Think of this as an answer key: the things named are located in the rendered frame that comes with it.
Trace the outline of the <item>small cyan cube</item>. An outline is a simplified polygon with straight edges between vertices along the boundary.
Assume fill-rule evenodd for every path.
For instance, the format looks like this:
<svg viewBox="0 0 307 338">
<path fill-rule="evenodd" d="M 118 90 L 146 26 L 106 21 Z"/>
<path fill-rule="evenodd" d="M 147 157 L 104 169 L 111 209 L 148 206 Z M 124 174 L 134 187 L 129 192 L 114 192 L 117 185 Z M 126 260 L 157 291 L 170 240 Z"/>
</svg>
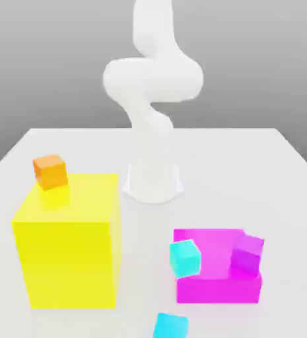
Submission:
<svg viewBox="0 0 307 338">
<path fill-rule="evenodd" d="M 158 313 L 153 338 L 187 338 L 188 330 L 187 317 Z"/>
<path fill-rule="evenodd" d="M 200 274 L 201 252 L 192 239 L 169 245 L 169 264 L 177 279 Z"/>
</svg>

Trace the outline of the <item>small orange cube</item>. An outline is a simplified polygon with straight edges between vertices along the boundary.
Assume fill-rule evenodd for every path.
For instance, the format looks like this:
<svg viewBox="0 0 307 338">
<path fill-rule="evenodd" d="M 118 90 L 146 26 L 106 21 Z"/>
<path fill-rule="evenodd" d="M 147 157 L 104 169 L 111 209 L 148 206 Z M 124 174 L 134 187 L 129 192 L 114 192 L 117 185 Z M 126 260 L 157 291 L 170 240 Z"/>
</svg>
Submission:
<svg viewBox="0 0 307 338">
<path fill-rule="evenodd" d="M 68 184 L 66 165 L 58 154 L 35 158 L 33 166 L 36 180 L 43 190 Z"/>
</svg>

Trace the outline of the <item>small purple cube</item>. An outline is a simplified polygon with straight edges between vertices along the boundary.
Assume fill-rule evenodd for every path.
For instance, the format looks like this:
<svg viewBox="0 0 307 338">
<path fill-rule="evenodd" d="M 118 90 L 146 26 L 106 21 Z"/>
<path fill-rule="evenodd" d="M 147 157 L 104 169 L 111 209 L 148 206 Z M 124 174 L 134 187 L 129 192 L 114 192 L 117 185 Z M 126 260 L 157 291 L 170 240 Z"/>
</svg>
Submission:
<svg viewBox="0 0 307 338">
<path fill-rule="evenodd" d="M 231 266 L 251 275 L 259 273 L 264 239 L 243 233 L 233 245 Z"/>
</svg>

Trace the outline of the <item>large yellow box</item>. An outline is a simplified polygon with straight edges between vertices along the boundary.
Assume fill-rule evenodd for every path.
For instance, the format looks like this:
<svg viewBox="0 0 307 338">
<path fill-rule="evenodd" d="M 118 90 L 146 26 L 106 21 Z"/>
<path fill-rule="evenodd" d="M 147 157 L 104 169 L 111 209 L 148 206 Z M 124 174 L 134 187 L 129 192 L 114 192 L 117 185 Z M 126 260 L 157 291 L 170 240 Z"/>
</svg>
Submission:
<svg viewBox="0 0 307 338">
<path fill-rule="evenodd" d="M 33 309 L 115 308 L 121 268 L 118 175 L 34 184 L 12 220 Z"/>
</svg>

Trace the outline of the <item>large magenta box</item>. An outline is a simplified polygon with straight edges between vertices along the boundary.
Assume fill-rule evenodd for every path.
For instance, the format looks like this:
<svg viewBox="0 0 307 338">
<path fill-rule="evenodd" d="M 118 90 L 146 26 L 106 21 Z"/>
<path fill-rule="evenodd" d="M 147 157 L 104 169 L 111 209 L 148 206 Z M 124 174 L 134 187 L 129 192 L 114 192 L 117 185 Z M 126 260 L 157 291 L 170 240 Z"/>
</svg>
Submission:
<svg viewBox="0 0 307 338">
<path fill-rule="evenodd" d="M 174 241 L 193 240 L 201 253 L 200 274 L 176 280 L 178 303 L 257 303 L 261 273 L 251 274 L 231 266 L 233 247 L 242 229 L 174 230 Z"/>
</svg>

